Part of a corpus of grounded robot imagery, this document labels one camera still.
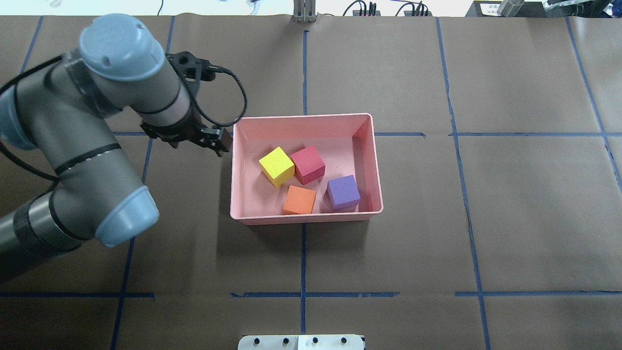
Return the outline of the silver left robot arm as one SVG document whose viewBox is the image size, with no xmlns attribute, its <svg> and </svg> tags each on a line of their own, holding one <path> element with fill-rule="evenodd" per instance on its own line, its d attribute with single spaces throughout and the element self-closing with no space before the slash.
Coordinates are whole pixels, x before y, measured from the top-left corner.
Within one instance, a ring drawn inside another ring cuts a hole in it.
<svg viewBox="0 0 622 350">
<path fill-rule="evenodd" d="M 227 124 L 196 101 L 202 81 L 233 77 L 189 52 L 165 53 L 127 14 L 95 18 L 76 49 L 13 78 L 1 89 L 1 151 L 53 182 L 1 220 L 1 281 L 67 255 L 91 239 L 116 247 L 160 217 L 106 118 L 130 108 L 141 129 L 174 148 L 183 141 L 228 152 Z"/>
</svg>

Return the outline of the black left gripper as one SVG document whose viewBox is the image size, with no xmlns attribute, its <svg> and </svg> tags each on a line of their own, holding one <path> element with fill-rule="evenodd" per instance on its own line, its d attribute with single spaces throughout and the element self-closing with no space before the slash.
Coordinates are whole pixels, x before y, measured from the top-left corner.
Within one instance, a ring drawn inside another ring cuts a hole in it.
<svg viewBox="0 0 622 350">
<path fill-rule="evenodd" d="M 190 141 L 211 149 L 222 158 L 232 149 L 231 133 L 225 127 L 206 126 L 196 107 L 201 82 L 215 79 L 215 73 L 208 71 L 208 60 L 196 58 L 189 52 L 167 54 L 167 60 L 180 82 L 178 93 L 164 108 L 140 113 L 141 128 L 152 139 L 160 139 L 171 146 Z"/>
</svg>

